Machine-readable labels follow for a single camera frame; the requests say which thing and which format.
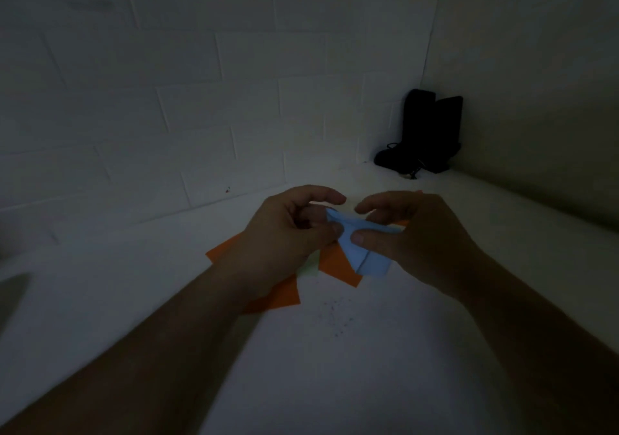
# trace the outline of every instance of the white table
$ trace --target white table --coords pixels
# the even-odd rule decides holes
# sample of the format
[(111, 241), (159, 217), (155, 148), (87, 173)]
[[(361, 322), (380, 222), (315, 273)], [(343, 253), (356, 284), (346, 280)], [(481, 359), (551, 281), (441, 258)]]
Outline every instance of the white table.
[[(619, 349), (619, 235), (461, 173), (421, 177), (364, 164), (295, 183), (339, 189), (350, 198), (345, 210), (382, 190), (440, 193), (484, 250)], [(0, 264), (0, 280), (30, 275), (0, 336), (0, 420), (208, 267), (204, 252), (285, 188)], [(502, 370), (458, 303), (397, 265), (357, 289), (320, 273), (300, 279), (299, 290), (300, 306), (237, 323), (221, 351), (223, 369), (234, 363), (203, 433), (520, 432)]]

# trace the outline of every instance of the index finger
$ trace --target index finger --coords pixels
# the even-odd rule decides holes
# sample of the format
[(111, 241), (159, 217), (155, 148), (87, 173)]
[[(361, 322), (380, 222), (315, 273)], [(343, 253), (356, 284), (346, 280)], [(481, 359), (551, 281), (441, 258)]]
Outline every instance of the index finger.
[(323, 185), (293, 187), (278, 194), (276, 197), (284, 202), (291, 202), (297, 207), (304, 207), (312, 201), (328, 202), (333, 205), (341, 205), (346, 202), (346, 197), (343, 194)]
[(367, 213), (377, 208), (406, 211), (414, 213), (422, 201), (421, 192), (411, 192), (410, 190), (390, 190), (388, 192), (376, 193), (364, 198), (355, 207), (357, 213)]

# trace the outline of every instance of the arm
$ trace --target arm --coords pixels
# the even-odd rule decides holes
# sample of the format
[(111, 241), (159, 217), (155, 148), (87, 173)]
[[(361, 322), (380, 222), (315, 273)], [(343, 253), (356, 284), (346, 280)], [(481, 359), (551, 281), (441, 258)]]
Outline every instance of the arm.
[(536, 423), (619, 432), (618, 356), (481, 251), (439, 196), (385, 192), (357, 211), (381, 224), (409, 220), (401, 234), (359, 231), (352, 241), (460, 301)]
[(182, 433), (209, 383), (209, 357), (244, 306), (341, 233), (312, 200), (345, 197), (305, 186), (268, 198), (217, 264), (0, 435)]

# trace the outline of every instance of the blue paper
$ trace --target blue paper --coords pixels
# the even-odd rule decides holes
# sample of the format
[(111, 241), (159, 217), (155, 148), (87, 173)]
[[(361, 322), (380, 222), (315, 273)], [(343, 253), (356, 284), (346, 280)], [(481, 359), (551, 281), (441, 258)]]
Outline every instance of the blue paper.
[(338, 242), (349, 260), (350, 266), (359, 275), (372, 275), (376, 277), (383, 276), (389, 270), (391, 259), (384, 257), (377, 252), (368, 251), (350, 241), (350, 235), (358, 229), (375, 229), (384, 233), (399, 233), (397, 228), (384, 226), (371, 221), (361, 220), (354, 216), (347, 216), (339, 213), (332, 208), (327, 209), (327, 219), (341, 223), (344, 227), (344, 233), (340, 236)]

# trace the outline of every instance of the green paper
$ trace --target green paper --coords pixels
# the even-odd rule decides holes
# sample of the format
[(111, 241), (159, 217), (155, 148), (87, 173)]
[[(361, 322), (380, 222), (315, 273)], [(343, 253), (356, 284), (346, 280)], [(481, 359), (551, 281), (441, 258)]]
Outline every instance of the green paper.
[(297, 270), (297, 276), (300, 277), (302, 275), (318, 275), (318, 263), (320, 262), (320, 251), (314, 251), (309, 255), (308, 259), (305, 261), (299, 270)]

